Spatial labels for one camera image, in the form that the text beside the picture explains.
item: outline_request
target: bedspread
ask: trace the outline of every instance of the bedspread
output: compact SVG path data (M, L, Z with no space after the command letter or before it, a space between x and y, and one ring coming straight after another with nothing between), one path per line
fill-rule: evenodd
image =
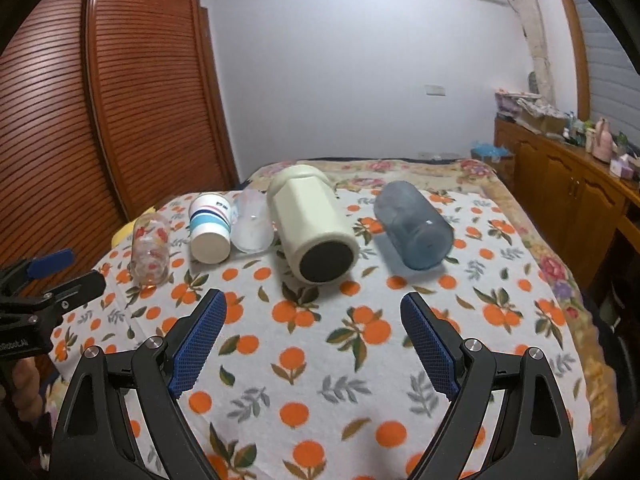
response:
M342 187L352 187L345 183ZM542 348L566 404L577 459L591 446L585 376L566 309L511 221L478 194L427 192L455 229L454 248L429 272L407 269L373 215L378 190L339 189L360 243L351 274L331 285L302 286L277 243L267 252L233 252L218 266L191 261L186 211L171 202L172 273L140 289L127 270L130 240L97 268L107 289L69 314L54 332L52 359L68 380L84 348L136 348L190 314L208 288L228 305L225 325L193 390L178 403L222 479L403 478L446 412L406 336L399 303L419 292L462 337L491 350ZM64 384L56 388L62 392ZM49 396L56 415L60 394ZM163 473L134 392L130 423L149 469ZM492 438L501 394L494 393L465 473L477 471Z
M345 162L299 160L260 168L250 177L250 186L266 190L273 176L292 164L315 166L324 171L339 188L379 189L387 182L406 180L421 190L477 192L500 206L551 285L574 339L586 378L592 420L593 443L583 463L583 471L588 474L595 470L623 431L615 373L605 364L602 348L598 344L597 329L592 323L591 314L582 304L582 296L571 271L542 239L492 168L470 159L445 165L390 159Z

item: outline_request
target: blue stripe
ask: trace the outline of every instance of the blue stripe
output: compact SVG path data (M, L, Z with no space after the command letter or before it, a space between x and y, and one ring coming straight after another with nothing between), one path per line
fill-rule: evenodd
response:
M191 218L195 218L196 215L202 214L202 213L206 213L206 214L210 214L210 215L215 215L218 218L220 218L223 222L226 223L226 225L231 229L231 225L229 224L228 221L226 221L226 218L223 217L220 213L216 212L216 211L212 211L211 209L198 209L194 214L191 215Z
M193 233L193 230L196 227L201 226L203 224L218 224L223 228L225 228L227 231L231 232L231 228L229 227L229 224L227 224L224 220L222 220L218 215L215 215L209 212L200 213L199 215L194 216L194 218L191 220L191 223L190 223L191 232Z

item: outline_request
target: bed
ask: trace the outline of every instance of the bed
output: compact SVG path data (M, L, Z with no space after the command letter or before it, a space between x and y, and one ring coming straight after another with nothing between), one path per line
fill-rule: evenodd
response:
M53 420L83 348L135 348L149 335L166 333L177 317L190 313L203 289L215 287L225 292L228 323L201 380L179 403L222 478L400 478L415 465L447 406L420 371L392 309L416 290L438 316L495 351L540 346L570 413L580 474L596 469L623 431L615 374L571 273L494 172L476 160L297 162L327 174L353 221L361 257L350 279L319 290L294 286L277 244L265 254L233 253L219 266L192 262L186 208L193 196L177 198L163 208L172 222L171 283L152 291L132 284L126 240L96 267L107 278L105 295L70 314L54 332L51 358L62 376L47 394ZM260 168L245 185L266 190L274 175L295 163ZM392 180L422 190L456 229L454 250L434 273L407 273L385 248L372 204ZM274 322L265 329L264 320ZM314 338L324 344L323 359L317 359ZM259 367L252 364L259 360ZM378 368L372 366L376 361ZM403 377L376 372L394 368L389 364ZM403 381L406 386L391 386ZM463 475L481 466L498 392L494 400ZM380 402L390 406L382 418ZM147 466L162 474L134 394L127 396L127 409ZM328 418L335 427L325 423ZM266 431L269 421L279 425L277 438ZM283 451L270 449L269 440ZM368 462L366 456L376 458Z

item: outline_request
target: wooden dresser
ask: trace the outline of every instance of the wooden dresser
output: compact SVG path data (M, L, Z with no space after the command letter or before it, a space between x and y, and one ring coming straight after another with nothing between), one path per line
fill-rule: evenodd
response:
M587 290L616 231L640 253L640 194L584 149L503 120L495 145L516 155L512 193L549 246Z

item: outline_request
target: human hand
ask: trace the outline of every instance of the human hand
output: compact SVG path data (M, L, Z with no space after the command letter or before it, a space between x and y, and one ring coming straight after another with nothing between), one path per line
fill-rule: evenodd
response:
M12 371L15 392L12 401L20 420L33 422L42 414L42 398L39 394L40 374L33 357L20 359Z

